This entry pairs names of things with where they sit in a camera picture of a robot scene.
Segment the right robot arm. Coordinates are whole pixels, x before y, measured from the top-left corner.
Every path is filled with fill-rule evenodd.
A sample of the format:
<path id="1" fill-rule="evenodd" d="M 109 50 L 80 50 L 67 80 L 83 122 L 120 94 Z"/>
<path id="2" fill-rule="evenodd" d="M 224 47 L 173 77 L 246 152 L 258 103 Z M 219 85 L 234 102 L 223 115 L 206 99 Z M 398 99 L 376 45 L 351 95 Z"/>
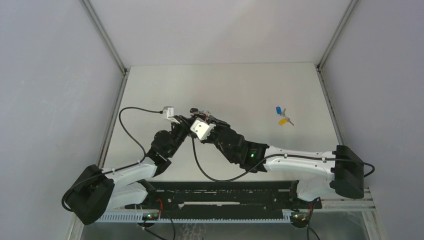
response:
<path id="1" fill-rule="evenodd" d="M 291 185 L 289 203 L 295 208 L 331 193 L 349 199 L 362 199 L 365 195 L 365 162 L 346 145 L 337 145 L 333 151 L 288 150 L 245 140 L 223 121 L 197 121 L 191 131 L 199 141 L 213 144 L 230 163 L 248 173 L 311 174 L 311 178 L 294 180 Z"/>

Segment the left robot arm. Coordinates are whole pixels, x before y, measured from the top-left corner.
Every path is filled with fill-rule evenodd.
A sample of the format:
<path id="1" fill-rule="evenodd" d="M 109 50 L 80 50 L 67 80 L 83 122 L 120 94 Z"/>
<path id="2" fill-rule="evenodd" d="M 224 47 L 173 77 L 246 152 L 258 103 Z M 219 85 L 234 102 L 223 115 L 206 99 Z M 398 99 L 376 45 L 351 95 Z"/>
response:
<path id="1" fill-rule="evenodd" d="M 130 204 L 149 209 L 156 203 L 154 192 L 139 182 L 162 174 L 188 135 L 194 118 L 177 116 L 171 130 L 158 131 L 150 150 L 135 163 L 118 168 L 89 165 L 65 192 L 61 203 L 84 225 L 97 221 L 105 212 Z"/>

